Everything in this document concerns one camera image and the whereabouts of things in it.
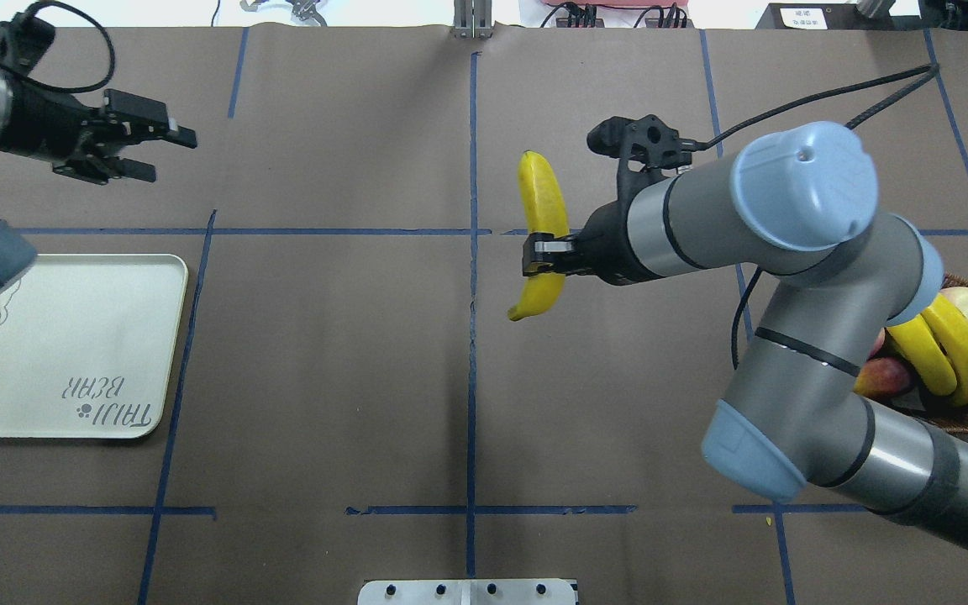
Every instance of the white tray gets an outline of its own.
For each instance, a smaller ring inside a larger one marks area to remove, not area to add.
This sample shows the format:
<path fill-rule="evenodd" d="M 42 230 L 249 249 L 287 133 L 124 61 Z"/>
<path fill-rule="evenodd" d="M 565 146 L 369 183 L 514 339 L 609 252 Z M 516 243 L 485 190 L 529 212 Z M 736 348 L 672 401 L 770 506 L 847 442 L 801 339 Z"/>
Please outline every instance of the white tray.
<path fill-rule="evenodd" d="M 187 277 L 172 254 L 41 254 L 0 296 L 0 437 L 154 429 Z"/>

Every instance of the red apple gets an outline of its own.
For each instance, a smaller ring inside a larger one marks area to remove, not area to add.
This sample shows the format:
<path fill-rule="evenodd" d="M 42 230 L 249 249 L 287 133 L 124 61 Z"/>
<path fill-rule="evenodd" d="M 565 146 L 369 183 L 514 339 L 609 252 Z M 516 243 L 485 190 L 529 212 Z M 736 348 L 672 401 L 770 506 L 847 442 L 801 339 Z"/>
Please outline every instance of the red apple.
<path fill-rule="evenodd" d="M 870 399 L 902 395 L 917 384 L 913 369 L 895 357 L 877 357 L 861 367 L 854 393 Z"/>

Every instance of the gray robot arm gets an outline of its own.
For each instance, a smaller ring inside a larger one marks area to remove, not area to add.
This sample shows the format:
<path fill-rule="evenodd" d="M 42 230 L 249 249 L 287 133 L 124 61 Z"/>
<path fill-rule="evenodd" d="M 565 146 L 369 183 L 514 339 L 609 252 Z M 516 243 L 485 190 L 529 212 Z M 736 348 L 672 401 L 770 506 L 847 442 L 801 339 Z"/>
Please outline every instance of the gray robot arm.
<path fill-rule="evenodd" d="M 624 203 L 619 169 L 618 202 L 535 267 L 619 286 L 742 261 L 779 276 L 704 459 L 773 501 L 811 482 L 968 548 L 968 444 L 852 392 L 879 329 L 915 317 L 944 279 L 933 246 L 876 210 L 856 135 L 809 124 L 653 180 Z"/>

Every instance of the metal plate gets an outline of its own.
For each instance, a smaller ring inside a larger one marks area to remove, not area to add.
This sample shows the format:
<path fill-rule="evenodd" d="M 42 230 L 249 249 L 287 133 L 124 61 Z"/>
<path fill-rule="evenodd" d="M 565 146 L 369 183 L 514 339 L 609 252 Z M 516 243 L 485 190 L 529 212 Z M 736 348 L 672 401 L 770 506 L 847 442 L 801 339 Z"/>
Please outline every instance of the metal plate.
<path fill-rule="evenodd" d="M 360 589 L 357 605 L 460 605 L 502 602 L 503 605 L 577 605 L 576 582 L 558 578 L 477 579 L 477 581 L 370 581 Z"/>

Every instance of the yellow banana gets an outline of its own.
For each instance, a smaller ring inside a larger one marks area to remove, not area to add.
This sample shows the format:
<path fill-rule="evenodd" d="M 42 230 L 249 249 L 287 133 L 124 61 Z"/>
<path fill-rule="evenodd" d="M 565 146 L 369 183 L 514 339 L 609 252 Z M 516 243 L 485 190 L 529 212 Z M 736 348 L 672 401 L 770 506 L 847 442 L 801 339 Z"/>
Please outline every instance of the yellow banana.
<path fill-rule="evenodd" d="M 518 164 L 518 188 L 522 192 L 530 233 L 553 234 L 556 238 L 570 234 L 566 203 L 562 202 L 555 172 L 544 156 L 532 150 L 522 154 Z M 530 276 L 522 288 L 522 298 L 518 305 L 507 311 L 507 317 L 516 322 L 544 313 L 558 300 L 565 282 L 566 276 L 561 273 Z"/>
<path fill-rule="evenodd" d="M 965 315 L 944 295 L 937 294 L 933 303 L 921 312 L 921 317 L 933 330 L 933 336 L 944 347 L 955 369 L 958 387 L 951 394 L 951 405 L 968 405 L 968 321 Z"/>
<path fill-rule="evenodd" d="M 941 351 L 933 332 L 921 315 L 904 324 L 888 327 L 895 348 L 918 371 L 930 393 L 941 397 L 955 392 L 958 381 L 951 361 Z"/>

